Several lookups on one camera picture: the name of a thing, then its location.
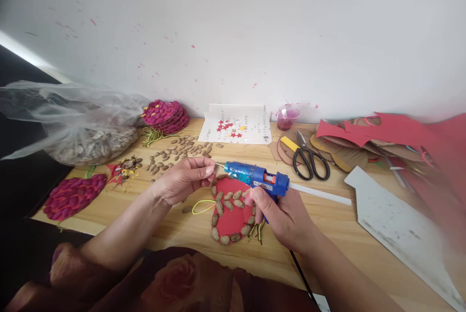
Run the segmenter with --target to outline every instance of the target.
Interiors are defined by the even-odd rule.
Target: paper sheet with text
[[[270,112],[263,105],[209,104],[199,141],[268,145]]]

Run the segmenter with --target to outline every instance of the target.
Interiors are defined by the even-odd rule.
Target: plastic bag
[[[45,150],[72,166],[98,165],[137,139],[134,127],[149,99],[102,87],[18,81],[0,88],[6,117],[42,123],[47,137],[2,159]]]

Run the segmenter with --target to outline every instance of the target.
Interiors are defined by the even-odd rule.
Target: hot glue gun
[[[277,202],[277,196],[284,197],[290,186],[288,175],[279,172],[270,174],[265,168],[256,165],[239,162],[217,162],[215,163],[214,172],[217,172],[221,167],[233,179],[244,182],[249,187],[262,187],[274,202]]]

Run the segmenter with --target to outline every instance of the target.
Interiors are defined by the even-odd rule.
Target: glue gun cord
[[[316,301],[316,298],[314,297],[314,295],[312,294],[312,290],[311,290],[311,287],[309,286],[307,280],[306,280],[306,277],[304,276],[304,273],[303,271],[301,270],[301,267],[300,267],[300,264],[298,263],[298,260],[296,259],[296,256],[295,256],[295,253],[293,251],[290,250],[290,254],[291,254],[291,257],[293,258],[293,261],[295,262],[295,265],[296,265],[296,268],[298,269],[300,275],[301,275],[301,279],[304,283],[304,285],[306,286],[306,289],[307,289],[307,293],[309,294],[309,297],[311,298],[312,301],[315,302],[316,306],[318,309],[319,308],[319,305],[317,304],[317,301]]]

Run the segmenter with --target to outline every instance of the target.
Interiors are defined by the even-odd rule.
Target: hand
[[[246,205],[256,204],[256,223],[264,215],[278,241],[300,254],[308,252],[312,234],[317,229],[297,190],[289,189],[285,197],[277,197],[278,203],[261,187],[254,187],[246,198]]]
[[[200,187],[208,187],[215,178],[214,164],[215,161],[206,157],[184,158],[154,182],[149,191],[171,207]]]

